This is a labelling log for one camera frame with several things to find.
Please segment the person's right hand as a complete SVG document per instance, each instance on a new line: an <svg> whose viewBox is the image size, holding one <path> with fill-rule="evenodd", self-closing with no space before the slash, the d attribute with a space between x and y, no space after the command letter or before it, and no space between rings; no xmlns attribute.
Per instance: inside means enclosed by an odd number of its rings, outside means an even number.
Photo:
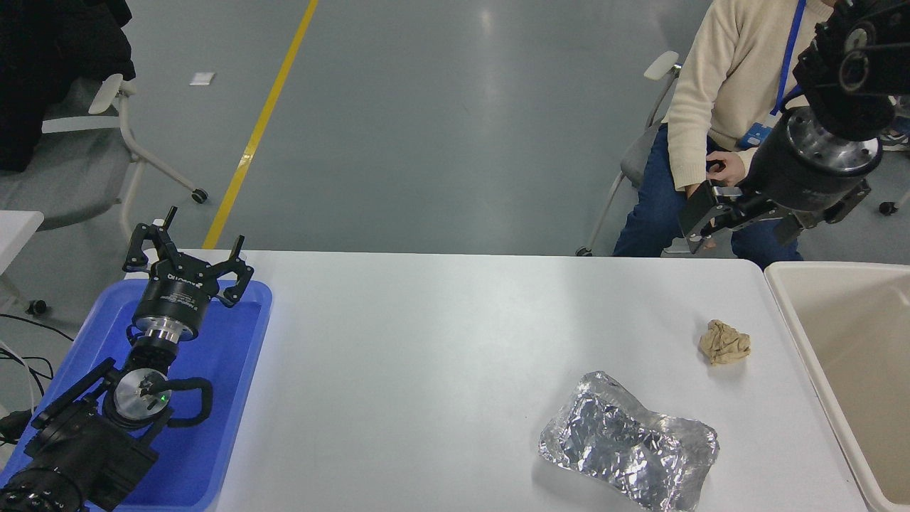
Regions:
<svg viewBox="0 0 910 512"><path fill-rule="evenodd" d="M737 185L747 175L746 162L737 152L715 149L686 150L670 156L673 191L689 198L705 181L718 181L725 186Z"/></svg>

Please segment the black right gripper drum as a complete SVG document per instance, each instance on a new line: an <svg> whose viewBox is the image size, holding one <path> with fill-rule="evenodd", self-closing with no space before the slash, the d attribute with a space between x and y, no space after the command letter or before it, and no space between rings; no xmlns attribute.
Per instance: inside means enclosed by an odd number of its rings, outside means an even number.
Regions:
<svg viewBox="0 0 910 512"><path fill-rule="evenodd" d="M816 119L783 119L755 152L740 187L809 213L832 207L873 169L873 139L852 142Z"/></svg>

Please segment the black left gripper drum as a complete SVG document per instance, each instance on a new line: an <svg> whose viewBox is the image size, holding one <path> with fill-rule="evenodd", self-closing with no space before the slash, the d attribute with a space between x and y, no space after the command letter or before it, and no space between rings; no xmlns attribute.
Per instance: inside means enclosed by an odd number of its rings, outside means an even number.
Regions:
<svg viewBox="0 0 910 512"><path fill-rule="evenodd" d="M146 329L153 319L168 319L182 324L186 333L198 333L213 296L218 293L216 278L202 279L192 273L178 275L173 265L152 265L133 324Z"/></svg>

